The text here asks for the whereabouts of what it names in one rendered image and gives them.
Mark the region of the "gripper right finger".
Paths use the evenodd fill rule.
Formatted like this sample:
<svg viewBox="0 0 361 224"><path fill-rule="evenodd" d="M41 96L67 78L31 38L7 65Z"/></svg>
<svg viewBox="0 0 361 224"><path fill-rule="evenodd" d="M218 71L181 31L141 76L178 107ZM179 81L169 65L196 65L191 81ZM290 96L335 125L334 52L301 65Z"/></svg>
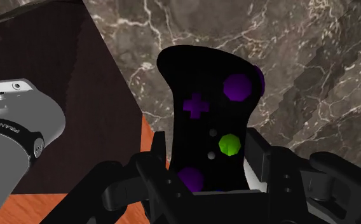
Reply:
<svg viewBox="0 0 361 224"><path fill-rule="evenodd" d="M245 159L267 184L267 224L328 224L308 211L311 205L336 224L361 224L361 168L321 151L308 159L270 145L254 128L245 138Z"/></svg>

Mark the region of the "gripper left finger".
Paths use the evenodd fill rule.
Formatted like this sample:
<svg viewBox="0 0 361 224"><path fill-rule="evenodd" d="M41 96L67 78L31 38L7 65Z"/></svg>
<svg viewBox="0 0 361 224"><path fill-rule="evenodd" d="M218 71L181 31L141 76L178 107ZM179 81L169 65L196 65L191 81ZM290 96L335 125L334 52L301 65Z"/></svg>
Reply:
<svg viewBox="0 0 361 224"><path fill-rule="evenodd" d="M165 167L165 135L126 166L97 164L40 224L115 224L128 205L141 202L150 224L194 224L194 195Z"/></svg>

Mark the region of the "black game controller purple buttons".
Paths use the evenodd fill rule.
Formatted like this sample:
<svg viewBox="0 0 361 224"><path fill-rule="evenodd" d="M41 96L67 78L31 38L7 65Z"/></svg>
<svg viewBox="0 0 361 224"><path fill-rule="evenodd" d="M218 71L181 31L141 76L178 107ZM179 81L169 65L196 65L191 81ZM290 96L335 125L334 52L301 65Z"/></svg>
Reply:
<svg viewBox="0 0 361 224"><path fill-rule="evenodd" d="M247 190L244 146L264 93L261 70L222 50L176 45L157 68L174 98L170 170L191 192Z"/></svg>

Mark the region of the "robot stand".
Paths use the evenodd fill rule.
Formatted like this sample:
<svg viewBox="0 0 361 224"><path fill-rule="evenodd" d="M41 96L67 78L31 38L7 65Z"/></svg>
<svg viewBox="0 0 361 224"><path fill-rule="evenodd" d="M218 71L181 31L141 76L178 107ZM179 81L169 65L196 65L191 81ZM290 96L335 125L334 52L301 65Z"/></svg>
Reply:
<svg viewBox="0 0 361 224"><path fill-rule="evenodd" d="M0 80L25 78L65 114L65 129L15 193L67 193L99 162L140 150L142 113L82 0L0 15Z"/></svg>

